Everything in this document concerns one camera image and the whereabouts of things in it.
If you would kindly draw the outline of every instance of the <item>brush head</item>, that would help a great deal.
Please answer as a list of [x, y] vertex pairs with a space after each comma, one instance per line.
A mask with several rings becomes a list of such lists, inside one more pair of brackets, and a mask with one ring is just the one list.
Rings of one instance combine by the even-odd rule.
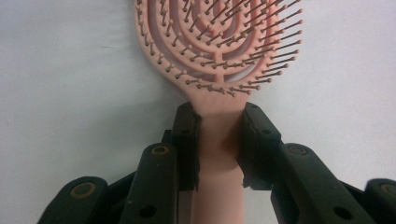
[[149, 60], [189, 97], [246, 96], [295, 60], [298, 2], [136, 0], [136, 31]]

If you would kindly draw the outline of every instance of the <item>hairbrush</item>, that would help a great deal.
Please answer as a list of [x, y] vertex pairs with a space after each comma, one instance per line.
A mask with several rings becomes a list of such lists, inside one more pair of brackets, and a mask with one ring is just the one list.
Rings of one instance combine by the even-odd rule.
[[248, 96], [295, 61], [300, 1], [135, 1], [144, 53], [202, 117], [192, 223], [243, 222], [242, 173], [234, 159], [240, 118]]

